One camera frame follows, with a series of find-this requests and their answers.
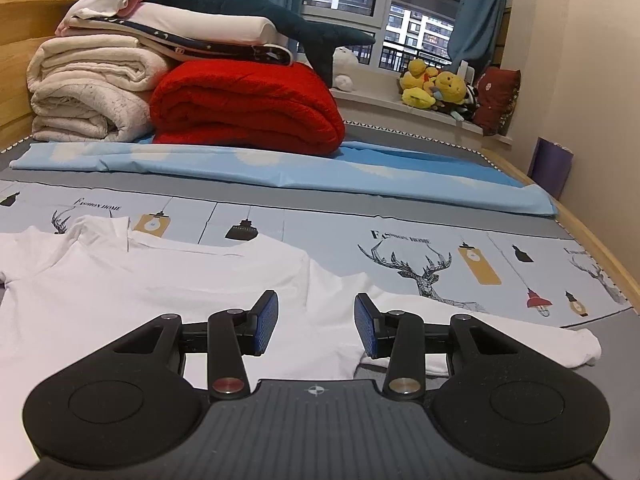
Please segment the white t-shirt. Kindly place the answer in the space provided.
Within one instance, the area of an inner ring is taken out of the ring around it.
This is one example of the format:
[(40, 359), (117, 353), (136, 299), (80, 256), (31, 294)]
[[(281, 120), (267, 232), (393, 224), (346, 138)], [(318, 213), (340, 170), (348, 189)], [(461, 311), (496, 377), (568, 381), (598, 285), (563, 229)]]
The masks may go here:
[(1, 237), (1, 391), (22, 396), (63, 367), (164, 313), (186, 322), (247, 309), (267, 289), (280, 313), (251, 380), (352, 377), (363, 350), (354, 322), (360, 292), (381, 310), (427, 323), (446, 304), (383, 292), (364, 274), (340, 278), (306, 252), (260, 236), (201, 246), (134, 232), (125, 218), (82, 217), (65, 233), (36, 228)]

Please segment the printed grey bed sheet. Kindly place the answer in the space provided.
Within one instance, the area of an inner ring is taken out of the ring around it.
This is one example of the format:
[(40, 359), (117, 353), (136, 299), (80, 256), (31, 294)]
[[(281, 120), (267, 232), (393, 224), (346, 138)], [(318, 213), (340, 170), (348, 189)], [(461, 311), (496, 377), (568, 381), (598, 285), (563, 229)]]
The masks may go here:
[(639, 317), (612, 257), (564, 216), (542, 218), (393, 197), (264, 188), (136, 172), (21, 170), (27, 151), (1, 154), (1, 224), (58, 232), (83, 214), (126, 217), (166, 240), (231, 246), (263, 235), (297, 247), (338, 276), (366, 274), (386, 292), (418, 292), (415, 271), (438, 257), (434, 298), (521, 321), (590, 330), (600, 360), (582, 368), (611, 408), (597, 456), (615, 479), (639, 474)]

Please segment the light blue folded sheet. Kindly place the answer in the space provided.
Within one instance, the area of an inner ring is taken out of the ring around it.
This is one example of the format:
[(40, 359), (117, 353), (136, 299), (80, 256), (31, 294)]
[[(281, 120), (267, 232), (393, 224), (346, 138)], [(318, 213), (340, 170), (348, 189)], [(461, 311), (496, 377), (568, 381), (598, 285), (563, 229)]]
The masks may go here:
[(18, 170), (161, 174), (267, 188), (369, 194), (553, 217), (536, 184), (493, 166), (447, 155), (346, 141), (328, 156), (186, 144), (36, 142), (10, 163)]

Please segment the purple bag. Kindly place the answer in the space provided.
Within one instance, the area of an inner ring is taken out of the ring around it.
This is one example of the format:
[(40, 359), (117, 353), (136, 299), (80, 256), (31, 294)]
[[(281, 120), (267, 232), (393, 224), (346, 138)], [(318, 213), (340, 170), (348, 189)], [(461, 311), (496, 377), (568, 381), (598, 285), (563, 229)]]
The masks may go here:
[(534, 148), (527, 177), (558, 200), (572, 169), (573, 158), (574, 154), (568, 148), (540, 136)]

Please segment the red folded blanket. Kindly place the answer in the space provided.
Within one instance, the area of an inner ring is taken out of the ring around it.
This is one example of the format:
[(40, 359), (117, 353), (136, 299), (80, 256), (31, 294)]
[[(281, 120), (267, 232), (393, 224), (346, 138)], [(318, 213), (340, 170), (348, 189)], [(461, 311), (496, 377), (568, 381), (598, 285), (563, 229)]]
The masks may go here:
[(155, 88), (150, 114), (156, 144), (326, 156), (345, 137), (330, 90), (302, 63), (185, 62)]

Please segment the yellow plush toys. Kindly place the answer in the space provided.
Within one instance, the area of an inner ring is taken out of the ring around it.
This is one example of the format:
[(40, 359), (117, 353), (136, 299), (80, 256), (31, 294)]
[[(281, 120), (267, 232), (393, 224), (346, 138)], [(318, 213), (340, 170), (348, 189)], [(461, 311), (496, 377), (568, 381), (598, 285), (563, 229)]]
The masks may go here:
[(427, 65), (420, 58), (408, 63), (398, 84), (401, 102), (419, 110), (463, 105), (468, 94), (468, 86), (463, 78)]

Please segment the white plush toy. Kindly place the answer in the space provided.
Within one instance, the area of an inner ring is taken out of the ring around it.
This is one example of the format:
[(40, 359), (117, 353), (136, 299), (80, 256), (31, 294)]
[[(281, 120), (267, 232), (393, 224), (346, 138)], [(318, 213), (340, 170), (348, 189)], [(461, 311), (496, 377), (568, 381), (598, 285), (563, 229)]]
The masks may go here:
[(343, 92), (355, 89), (352, 72), (359, 66), (357, 55), (346, 47), (338, 47), (333, 53), (333, 87)]

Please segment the cream folded blanket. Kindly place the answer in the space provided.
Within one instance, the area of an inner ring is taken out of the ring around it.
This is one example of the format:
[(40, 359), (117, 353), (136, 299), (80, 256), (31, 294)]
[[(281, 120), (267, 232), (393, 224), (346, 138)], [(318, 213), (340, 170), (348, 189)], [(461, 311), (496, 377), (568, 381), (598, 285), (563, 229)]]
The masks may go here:
[(26, 70), (32, 137), (43, 142), (132, 142), (153, 126), (150, 99), (172, 63), (137, 38), (56, 37)]

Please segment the dark teal shark plush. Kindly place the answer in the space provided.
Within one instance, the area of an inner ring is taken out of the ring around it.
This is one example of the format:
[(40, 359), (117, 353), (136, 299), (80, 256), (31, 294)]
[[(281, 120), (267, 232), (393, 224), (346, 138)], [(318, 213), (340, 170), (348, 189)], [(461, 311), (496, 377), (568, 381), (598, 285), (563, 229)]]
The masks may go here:
[(310, 22), (270, 0), (148, 0), (206, 14), (268, 18), (281, 35), (299, 42), (314, 71), (327, 86), (333, 84), (333, 55), (340, 47), (370, 46), (374, 38), (347, 26)]

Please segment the window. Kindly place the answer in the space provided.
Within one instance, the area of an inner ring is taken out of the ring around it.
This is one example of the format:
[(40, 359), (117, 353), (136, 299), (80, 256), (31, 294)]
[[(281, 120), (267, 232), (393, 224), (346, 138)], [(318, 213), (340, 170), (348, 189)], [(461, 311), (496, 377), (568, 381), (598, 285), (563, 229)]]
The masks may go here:
[(350, 50), (364, 65), (400, 73), (423, 58), (438, 67), (450, 63), (447, 48), (460, 0), (304, 0), (311, 21), (353, 27), (374, 39)]

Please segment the white folded quilt stack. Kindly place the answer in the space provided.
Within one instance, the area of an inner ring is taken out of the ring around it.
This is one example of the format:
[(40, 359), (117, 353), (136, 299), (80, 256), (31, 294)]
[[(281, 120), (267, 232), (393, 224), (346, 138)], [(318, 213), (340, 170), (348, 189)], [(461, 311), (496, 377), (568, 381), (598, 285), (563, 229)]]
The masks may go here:
[(150, 0), (78, 0), (58, 24), (59, 37), (121, 34), (178, 61), (248, 58), (289, 66), (293, 55), (280, 44), (268, 18), (208, 14)]

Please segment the blue curtain right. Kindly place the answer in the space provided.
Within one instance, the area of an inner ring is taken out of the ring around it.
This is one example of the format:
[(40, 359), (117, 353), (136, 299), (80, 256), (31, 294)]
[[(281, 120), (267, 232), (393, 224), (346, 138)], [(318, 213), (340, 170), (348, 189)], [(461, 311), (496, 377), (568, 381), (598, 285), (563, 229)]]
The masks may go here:
[(484, 70), (494, 56), (506, 0), (460, 0), (448, 56), (456, 70), (462, 61)]

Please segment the wooden headboard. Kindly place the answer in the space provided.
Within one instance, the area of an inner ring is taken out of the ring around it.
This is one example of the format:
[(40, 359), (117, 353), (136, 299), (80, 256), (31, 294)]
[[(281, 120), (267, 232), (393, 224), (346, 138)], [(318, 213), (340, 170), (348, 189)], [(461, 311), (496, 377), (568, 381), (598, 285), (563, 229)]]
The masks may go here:
[(54, 35), (77, 0), (1, 0), (0, 127), (1, 148), (30, 136), (32, 109), (26, 68), (36, 50)]

